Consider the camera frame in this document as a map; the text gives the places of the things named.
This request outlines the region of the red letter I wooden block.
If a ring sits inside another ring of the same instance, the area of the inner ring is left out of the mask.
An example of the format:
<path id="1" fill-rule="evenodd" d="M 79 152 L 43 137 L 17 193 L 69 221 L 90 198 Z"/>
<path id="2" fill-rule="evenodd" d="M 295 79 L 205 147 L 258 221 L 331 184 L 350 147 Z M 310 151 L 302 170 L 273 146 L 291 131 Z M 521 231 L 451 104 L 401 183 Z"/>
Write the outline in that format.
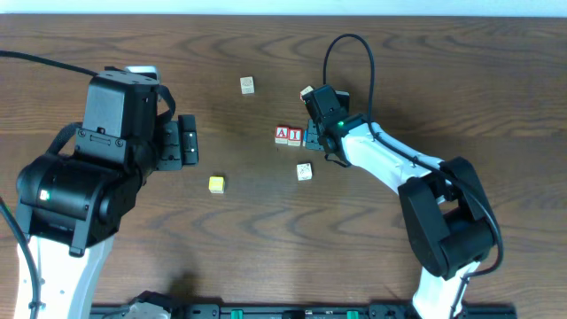
<path id="1" fill-rule="evenodd" d="M 289 128 L 287 144 L 289 146 L 301 146 L 303 130 L 301 128 Z"/>

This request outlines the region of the red letter A wooden block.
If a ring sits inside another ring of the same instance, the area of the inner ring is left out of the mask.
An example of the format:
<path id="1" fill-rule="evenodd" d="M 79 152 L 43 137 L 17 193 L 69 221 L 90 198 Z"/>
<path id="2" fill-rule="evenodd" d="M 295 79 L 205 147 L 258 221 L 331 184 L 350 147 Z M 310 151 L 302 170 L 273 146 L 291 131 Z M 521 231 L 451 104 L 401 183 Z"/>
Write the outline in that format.
<path id="1" fill-rule="evenodd" d="M 288 144 L 290 128 L 285 126 L 277 126 L 275 131 L 276 144 Z"/>

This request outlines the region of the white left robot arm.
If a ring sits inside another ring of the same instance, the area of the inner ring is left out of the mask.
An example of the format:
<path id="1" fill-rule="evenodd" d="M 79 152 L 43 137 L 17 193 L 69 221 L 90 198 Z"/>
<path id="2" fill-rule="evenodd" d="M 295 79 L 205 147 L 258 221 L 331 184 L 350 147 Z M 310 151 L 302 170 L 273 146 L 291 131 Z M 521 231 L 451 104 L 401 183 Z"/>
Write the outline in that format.
<path id="1" fill-rule="evenodd" d="M 88 317 L 121 218 L 149 175 L 197 163 L 195 119 L 176 113 L 157 67 L 96 74 L 83 120 L 19 173 L 15 316 Z"/>

